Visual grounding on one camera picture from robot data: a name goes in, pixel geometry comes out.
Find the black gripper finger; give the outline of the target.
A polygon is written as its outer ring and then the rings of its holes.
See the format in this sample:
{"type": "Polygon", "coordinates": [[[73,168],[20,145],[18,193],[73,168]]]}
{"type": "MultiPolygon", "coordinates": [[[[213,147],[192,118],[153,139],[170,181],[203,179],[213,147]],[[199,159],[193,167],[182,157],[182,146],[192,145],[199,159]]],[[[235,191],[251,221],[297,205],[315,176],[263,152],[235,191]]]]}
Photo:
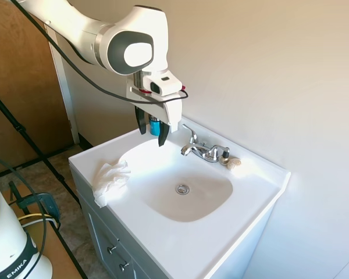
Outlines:
{"type": "Polygon", "coordinates": [[[165,141],[169,134],[169,125],[160,121],[159,122],[159,136],[158,136],[158,145],[159,147],[165,144],[165,141]]]}
{"type": "Polygon", "coordinates": [[[138,129],[141,133],[141,135],[146,133],[146,128],[147,128],[147,124],[145,121],[145,112],[140,109],[139,107],[135,107],[135,116],[136,116],[136,121],[137,121],[137,125],[138,125],[138,129]]]}

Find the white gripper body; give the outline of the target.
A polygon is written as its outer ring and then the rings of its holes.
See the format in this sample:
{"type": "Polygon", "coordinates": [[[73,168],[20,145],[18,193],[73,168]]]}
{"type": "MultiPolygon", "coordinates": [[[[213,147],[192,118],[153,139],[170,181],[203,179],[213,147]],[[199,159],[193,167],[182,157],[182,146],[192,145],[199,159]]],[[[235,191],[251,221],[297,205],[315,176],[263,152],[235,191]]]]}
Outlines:
{"type": "MultiPolygon", "coordinates": [[[[154,102],[154,101],[168,101],[180,97],[180,93],[174,93],[167,96],[154,96],[152,93],[150,96],[145,95],[134,86],[133,80],[127,80],[126,97],[134,101],[154,102]]],[[[174,100],[170,102],[160,104],[143,104],[133,103],[133,105],[147,112],[148,114],[156,117],[160,121],[170,126],[170,132],[176,132],[178,130],[179,122],[182,117],[182,100],[174,100]]]]}

